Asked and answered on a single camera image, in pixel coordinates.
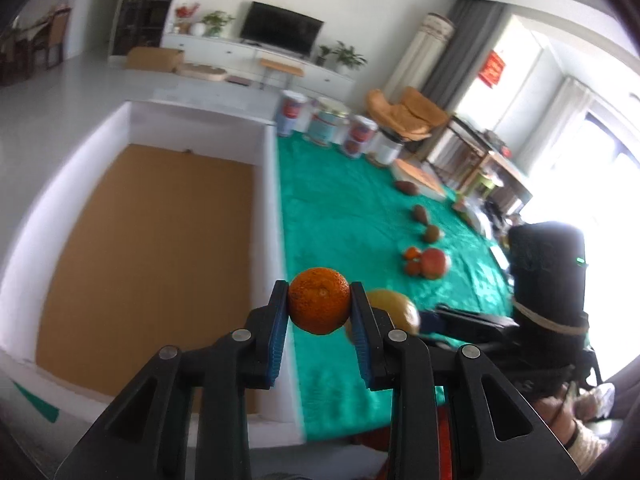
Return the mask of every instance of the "gray curtain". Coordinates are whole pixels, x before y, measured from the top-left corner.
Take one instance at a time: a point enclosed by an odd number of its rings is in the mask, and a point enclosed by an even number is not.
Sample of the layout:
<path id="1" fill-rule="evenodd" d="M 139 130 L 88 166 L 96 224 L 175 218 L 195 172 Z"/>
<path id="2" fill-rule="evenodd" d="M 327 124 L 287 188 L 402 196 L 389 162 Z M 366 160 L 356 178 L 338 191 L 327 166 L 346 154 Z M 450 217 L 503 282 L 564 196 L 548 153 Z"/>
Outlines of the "gray curtain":
<path id="1" fill-rule="evenodd" d="M 487 0 L 456 0 L 447 17 L 456 27 L 422 94 L 453 111 L 504 30 L 507 5 Z"/>

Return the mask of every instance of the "green plant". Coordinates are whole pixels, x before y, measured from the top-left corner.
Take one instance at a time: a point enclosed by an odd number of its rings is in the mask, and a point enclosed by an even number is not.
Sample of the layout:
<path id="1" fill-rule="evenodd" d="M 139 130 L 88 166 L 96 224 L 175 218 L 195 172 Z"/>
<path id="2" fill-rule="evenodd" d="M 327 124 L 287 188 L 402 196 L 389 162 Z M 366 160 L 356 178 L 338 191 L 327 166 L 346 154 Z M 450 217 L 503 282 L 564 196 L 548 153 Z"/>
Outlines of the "green plant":
<path id="1" fill-rule="evenodd" d="M 356 48 L 353 45 L 347 47 L 341 41 L 338 41 L 338 47 L 334 50 L 334 54 L 338 56 L 337 62 L 339 64 L 352 70 L 359 70 L 361 66 L 367 64 L 367 60 L 364 59 L 364 56 L 356 53 Z"/>
<path id="2" fill-rule="evenodd" d="M 204 16 L 202 23 L 209 25 L 209 34 L 213 36 L 215 34 L 220 34 L 222 28 L 234 19 L 235 18 L 231 14 L 227 14 L 223 10 L 216 10 L 215 12 L 210 12 Z"/>
<path id="3" fill-rule="evenodd" d="M 318 47 L 320 49 L 320 57 L 327 57 L 331 54 L 331 47 L 326 45 L 320 45 Z"/>

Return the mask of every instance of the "white cabinet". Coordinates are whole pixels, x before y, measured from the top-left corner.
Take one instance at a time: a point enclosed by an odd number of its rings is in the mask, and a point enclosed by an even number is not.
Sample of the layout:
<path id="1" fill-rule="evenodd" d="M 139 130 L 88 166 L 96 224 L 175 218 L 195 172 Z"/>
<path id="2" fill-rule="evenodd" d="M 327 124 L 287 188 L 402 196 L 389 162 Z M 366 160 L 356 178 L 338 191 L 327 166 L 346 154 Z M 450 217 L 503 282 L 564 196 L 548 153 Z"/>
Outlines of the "white cabinet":
<path id="1" fill-rule="evenodd" d="M 349 77 L 295 57 L 275 54 L 264 48 L 248 46 L 232 40 L 198 38 L 187 34 L 165 34 L 162 37 L 162 46 L 184 50 L 184 59 L 187 62 L 217 66 L 231 74 L 237 73 L 254 81 L 260 81 L 264 75 L 264 67 L 260 65 L 263 57 L 299 66 L 305 75 L 293 79 L 292 87 L 295 90 L 315 96 L 324 95 L 338 101 L 348 100 L 355 83 Z M 285 80 L 285 75 L 273 72 L 267 83 L 281 86 Z"/>

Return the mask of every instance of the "hand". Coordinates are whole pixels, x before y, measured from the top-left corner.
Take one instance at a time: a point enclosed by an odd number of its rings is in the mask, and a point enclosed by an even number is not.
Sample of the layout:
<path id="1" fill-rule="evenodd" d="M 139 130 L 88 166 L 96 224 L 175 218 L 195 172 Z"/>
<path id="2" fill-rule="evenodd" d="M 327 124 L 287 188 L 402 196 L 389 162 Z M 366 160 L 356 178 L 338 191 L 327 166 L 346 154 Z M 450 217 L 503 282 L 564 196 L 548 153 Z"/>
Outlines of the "hand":
<path id="1" fill-rule="evenodd" d="M 556 420 L 549 428 L 553 431 L 556 438 L 564 445 L 574 435 L 575 431 L 575 419 L 572 413 L 572 408 L 568 402 L 562 405 L 562 400 L 556 397 L 546 397 L 545 399 L 537 400 L 532 404 L 532 407 L 546 425 L 549 425 L 553 418 L 561 410 L 556 417 Z"/>

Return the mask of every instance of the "green tablecloth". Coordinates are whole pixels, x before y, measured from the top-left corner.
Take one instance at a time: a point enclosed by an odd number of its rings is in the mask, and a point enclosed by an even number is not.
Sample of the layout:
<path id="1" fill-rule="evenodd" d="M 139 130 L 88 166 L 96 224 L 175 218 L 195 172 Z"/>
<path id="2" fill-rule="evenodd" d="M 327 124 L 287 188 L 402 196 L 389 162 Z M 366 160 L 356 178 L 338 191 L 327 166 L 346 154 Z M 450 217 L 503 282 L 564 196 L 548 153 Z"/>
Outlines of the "green tablecloth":
<path id="1" fill-rule="evenodd" d="M 320 148 L 300 134 L 279 139 L 280 188 L 287 278 L 309 267 L 331 267 L 366 290 L 390 288 L 406 294 L 420 310 L 437 303 L 508 316 L 508 286 L 488 251 L 490 243 L 467 227 L 451 202 L 396 191 L 389 170 L 364 157 L 351 160 L 336 148 Z M 452 266 L 441 280 L 402 272 L 402 252 L 425 248 L 424 226 L 411 208 L 421 203 L 446 236 L 435 246 Z M 306 437 L 319 440 L 385 426 L 391 391 L 370 392 L 358 371 L 344 329 L 314 336 L 294 327 L 296 368 Z"/>

